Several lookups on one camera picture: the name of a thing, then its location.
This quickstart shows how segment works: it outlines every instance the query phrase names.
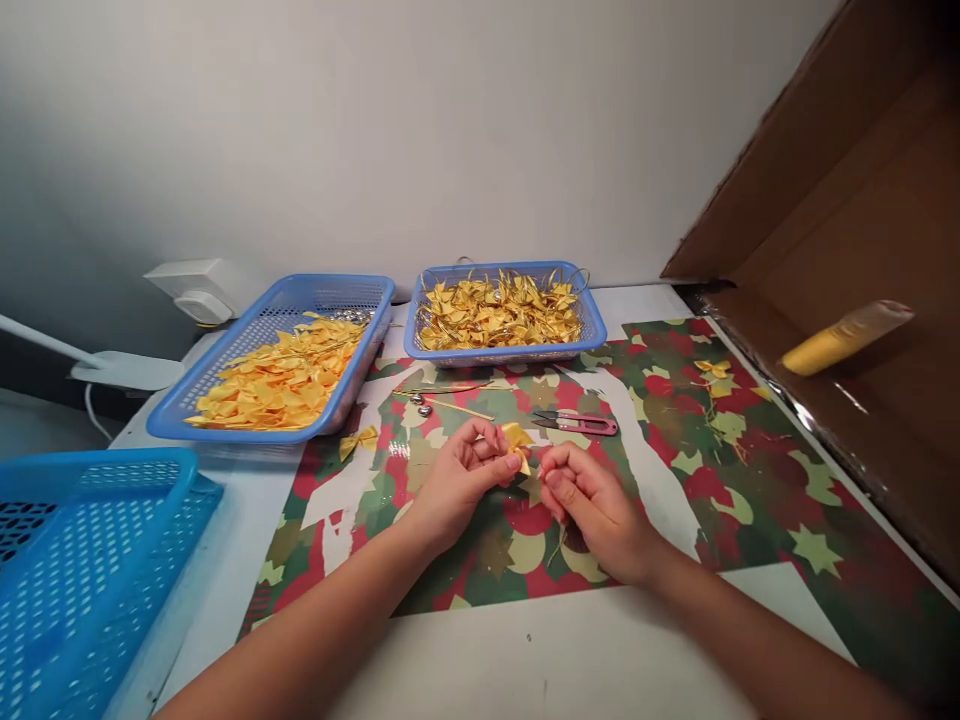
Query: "yellow ribbon bow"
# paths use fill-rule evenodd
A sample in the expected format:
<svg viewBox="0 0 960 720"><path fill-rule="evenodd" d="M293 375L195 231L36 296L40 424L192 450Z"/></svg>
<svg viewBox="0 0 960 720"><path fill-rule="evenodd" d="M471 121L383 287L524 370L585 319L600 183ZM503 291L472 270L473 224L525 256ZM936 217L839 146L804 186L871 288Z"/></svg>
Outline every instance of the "yellow ribbon bow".
<svg viewBox="0 0 960 720"><path fill-rule="evenodd" d="M706 360L697 360L693 364L704 372L713 373L713 376L715 378L719 378L720 380L723 380L727 376L727 370L730 369L729 360L718 362L716 365L711 362L707 362Z"/></svg>
<svg viewBox="0 0 960 720"><path fill-rule="evenodd" d="M340 438L340 462L343 462L350 457L350 453L353 452L357 445L365 447L367 450L376 450L377 437L379 434L380 433L377 432L377 429L371 425L359 435L351 435L350 437Z"/></svg>
<svg viewBox="0 0 960 720"><path fill-rule="evenodd" d="M520 458L520 469L517 472L529 477L530 465L527 463L527 456L523 454L523 450L520 448L533 445L533 439L527 435L526 430L520 427L520 423L507 423L502 426L502 429L507 442L510 443L510 449L507 450L507 453Z"/></svg>

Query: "small bow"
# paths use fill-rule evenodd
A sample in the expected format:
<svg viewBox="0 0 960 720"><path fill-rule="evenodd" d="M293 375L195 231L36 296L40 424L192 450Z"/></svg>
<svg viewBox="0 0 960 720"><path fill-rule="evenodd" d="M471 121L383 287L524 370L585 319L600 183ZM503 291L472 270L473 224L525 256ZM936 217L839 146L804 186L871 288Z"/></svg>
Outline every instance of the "small bow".
<svg viewBox="0 0 960 720"><path fill-rule="evenodd" d="M379 433L377 432L377 429L371 425L358 435L340 438L340 462L343 462L350 457L350 453L353 452L357 445L360 445L367 450L376 450L378 435Z"/></svg>
<svg viewBox="0 0 960 720"><path fill-rule="evenodd" d="M727 370L730 369L729 360L723 360L722 362L718 362L716 365L711 362L707 362L706 360L697 360L693 364L704 372L713 373L713 376L715 378L719 378L720 380L723 380L727 376Z"/></svg>
<svg viewBox="0 0 960 720"><path fill-rule="evenodd" d="M520 458L520 469L517 472L529 477L530 464L527 462L527 456L523 454L523 450L520 448L533 445L533 439L527 435L526 430L520 427L520 423L507 423L502 426L502 429L504 436L507 438L507 442L510 443L510 449L507 450L507 453Z"/></svg>

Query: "pile of bows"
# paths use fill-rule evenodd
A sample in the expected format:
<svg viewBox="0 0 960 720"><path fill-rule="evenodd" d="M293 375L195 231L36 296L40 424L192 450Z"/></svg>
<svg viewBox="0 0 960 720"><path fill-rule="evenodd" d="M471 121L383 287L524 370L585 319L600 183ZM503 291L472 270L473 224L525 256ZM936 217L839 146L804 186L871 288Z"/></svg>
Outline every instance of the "pile of bows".
<svg viewBox="0 0 960 720"><path fill-rule="evenodd" d="M233 430L302 430L312 425L353 357L365 325L316 313L279 342L261 345L227 363L223 382L197 400L196 427Z"/></svg>
<svg viewBox="0 0 960 720"><path fill-rule="evenodd" d="M554 275L540 288L529 275L501 270L496 287L468 276L451 287L438 282L426 296L418 308L424 350L577 342L583 330L573 284L554 282Z"/></svg>

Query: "lamp base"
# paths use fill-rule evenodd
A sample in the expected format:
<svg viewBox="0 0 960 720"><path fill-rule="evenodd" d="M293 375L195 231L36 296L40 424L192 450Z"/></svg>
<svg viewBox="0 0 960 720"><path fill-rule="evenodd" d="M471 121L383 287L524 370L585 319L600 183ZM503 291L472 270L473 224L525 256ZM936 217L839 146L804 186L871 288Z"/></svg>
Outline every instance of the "lamp base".
<svg viewBox="0 0 960 720"><path fill-rule="evenodd" d="M107 365L96 368L79 362L70 369L70 377L81 382L113 385L133 390L163 390L183 377L185 368L178 360L163 360L115 350L93 353Z"/></svg>

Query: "hand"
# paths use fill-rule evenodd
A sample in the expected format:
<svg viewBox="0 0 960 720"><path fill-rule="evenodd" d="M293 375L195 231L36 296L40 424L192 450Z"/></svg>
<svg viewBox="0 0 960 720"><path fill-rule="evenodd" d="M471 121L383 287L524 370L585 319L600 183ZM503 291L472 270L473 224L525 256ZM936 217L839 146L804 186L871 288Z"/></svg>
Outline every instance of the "hand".
<svg viewBox="0 0 960 720"><path fill-rule="evenodd" d="M401 519L417 525L438 553L463 534L480 498L494 485L512 480L520 458L507 455L499 427L473 418L444 443L417 499Z"/></svg>
<svg viewBox="0 0 960 720"><path fill-rule="evenodd" d="M569 515L600 565L622 583L651 584L677 551L637 513L620 481L573 443L540 461L541 499L561 525Z"/></svg>

